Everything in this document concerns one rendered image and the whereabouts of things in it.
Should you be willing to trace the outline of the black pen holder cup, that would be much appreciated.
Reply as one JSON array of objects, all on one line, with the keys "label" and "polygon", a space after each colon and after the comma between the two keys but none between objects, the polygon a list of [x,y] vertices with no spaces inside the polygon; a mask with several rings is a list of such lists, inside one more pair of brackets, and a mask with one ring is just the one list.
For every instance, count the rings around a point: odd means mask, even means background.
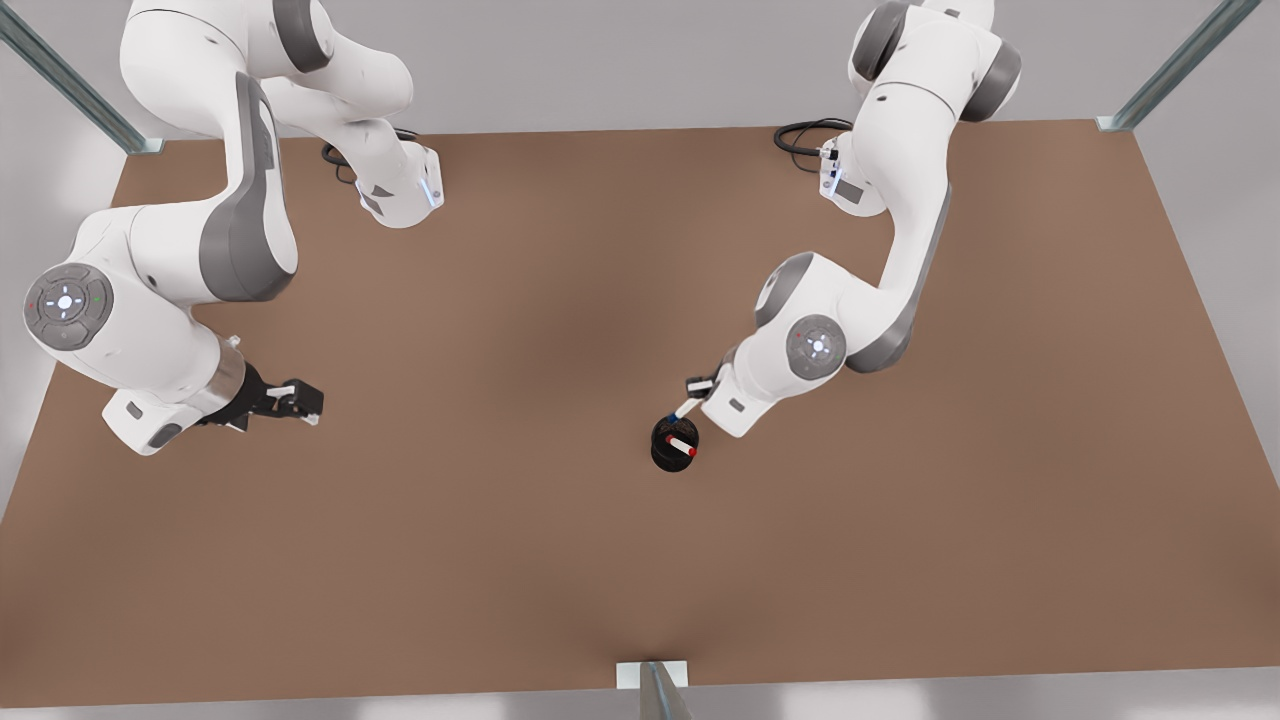
[{"label": "black pen holder cup", "polygon": [[682,471],[690,466],[694,457],[687,457],[667,445],[666,437],[668,434],[675,434],[698,448],[700,442],[699,432],[689,418],[684,418],[672,424],[666,420],[666,416],[662,418],[652,430],[653,462],[664,471]]}]

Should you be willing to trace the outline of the silver frame post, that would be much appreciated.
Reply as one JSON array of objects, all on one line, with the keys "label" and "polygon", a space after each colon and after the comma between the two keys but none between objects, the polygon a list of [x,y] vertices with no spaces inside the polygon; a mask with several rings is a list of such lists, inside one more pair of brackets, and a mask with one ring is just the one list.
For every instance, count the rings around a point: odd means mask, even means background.
[{"label": "silver frame post", "polygon": [[1263,0],[1221,0],[1162,65],[1110,117],[1100,132],[1133,132]]},{"label": "silver frame post", "polygon": [[123,151],[129,155],[163,151],[163,138],[141,135],[5,0],[0,0],[0,40]]},{"label": "silver frame post", "polygon": [[637,689],[640,720],[692,720],[682,688],[689,687],[689,665],[677,661],[616,664],[616,687]]}]

